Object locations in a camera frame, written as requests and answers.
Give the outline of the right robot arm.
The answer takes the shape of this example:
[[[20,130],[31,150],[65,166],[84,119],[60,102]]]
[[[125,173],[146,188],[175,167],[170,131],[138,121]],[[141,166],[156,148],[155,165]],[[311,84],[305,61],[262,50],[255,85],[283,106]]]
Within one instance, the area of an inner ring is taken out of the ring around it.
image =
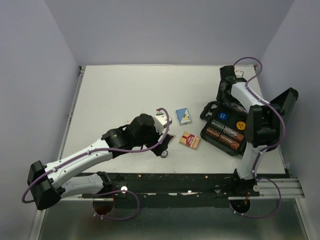
[[[244,129],[246,148],[241,164],[236,169],[239,178],[230,183],[230,191],[241,196],[248,190],[246,181],[256,177],[256,168],[262,154],[277,148],[281,133],[285,132],[285,123],[280,110],[253,91],[248,81],[236,76],[233,65],[221,67],[219,74],[216,99],[222,103],[235,101],[247,111]]]

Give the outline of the blue ten poker chip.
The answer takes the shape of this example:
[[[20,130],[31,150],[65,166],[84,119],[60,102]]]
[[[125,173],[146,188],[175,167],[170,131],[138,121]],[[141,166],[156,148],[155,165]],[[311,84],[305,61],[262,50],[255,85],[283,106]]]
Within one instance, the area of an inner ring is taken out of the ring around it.
[[[163,158],[163,159],[167,158],[168,157],[168,151],[167,150],[163,151],[162,154],[160,155],[160,157]]]

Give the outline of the yellow big blind button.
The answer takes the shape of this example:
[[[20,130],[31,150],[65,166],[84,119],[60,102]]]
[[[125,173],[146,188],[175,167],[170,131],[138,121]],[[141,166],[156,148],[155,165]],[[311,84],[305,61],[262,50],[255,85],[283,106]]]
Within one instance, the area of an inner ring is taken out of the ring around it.
[[[236,123],[236,127],[237,127],[238,130],[243,131],[245,129],[245,127],[246,127],[246,123],[243,122],[243,121],[238,121]]]

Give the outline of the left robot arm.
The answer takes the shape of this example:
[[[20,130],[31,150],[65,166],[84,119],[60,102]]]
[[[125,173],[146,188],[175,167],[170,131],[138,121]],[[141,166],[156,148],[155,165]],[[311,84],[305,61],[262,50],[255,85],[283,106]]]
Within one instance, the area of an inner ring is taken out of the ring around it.
[[[157,157],[168,148],[172,118],[163,108],[155,116],[145,113],[131,123],[108,130],[88,147],[63,159],[47,164],[31,164],[27,177],[27,193],[38,210],[48,209],[61,199],[89,194],[104,198],[110,194],[107,174],[83,175],[87,169],[128,153],[152,151]]]

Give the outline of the blue small blind button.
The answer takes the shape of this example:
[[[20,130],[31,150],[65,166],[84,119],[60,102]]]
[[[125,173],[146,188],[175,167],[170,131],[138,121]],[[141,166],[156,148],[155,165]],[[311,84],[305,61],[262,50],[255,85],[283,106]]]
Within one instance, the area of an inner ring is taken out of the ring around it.
[[[218,118],[222,121],[226,121],[228,119],[228,114],[226,112],[219,112]]]

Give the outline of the red Texas Hold'em card deck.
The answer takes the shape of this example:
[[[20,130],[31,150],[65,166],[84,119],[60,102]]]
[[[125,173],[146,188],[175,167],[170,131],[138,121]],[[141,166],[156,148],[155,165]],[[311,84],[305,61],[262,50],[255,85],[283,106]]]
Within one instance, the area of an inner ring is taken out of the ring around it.
[[[201,138],[199,136],[196,136],[194,134],[191,134],[191,133],[185,131],[182,134],[182,136],[179,140],[179,143],[188,147],[188,148],[196,150],[200,141],[201,141]]]

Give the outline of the blue playing card deck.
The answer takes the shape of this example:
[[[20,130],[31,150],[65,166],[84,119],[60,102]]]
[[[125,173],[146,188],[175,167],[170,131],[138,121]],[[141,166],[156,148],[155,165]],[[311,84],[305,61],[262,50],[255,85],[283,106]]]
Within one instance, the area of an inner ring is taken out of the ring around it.
[[[188,125],[192,123],[192,119],[187,108],[180,108],[176,111],[177,119],[180,126]]]

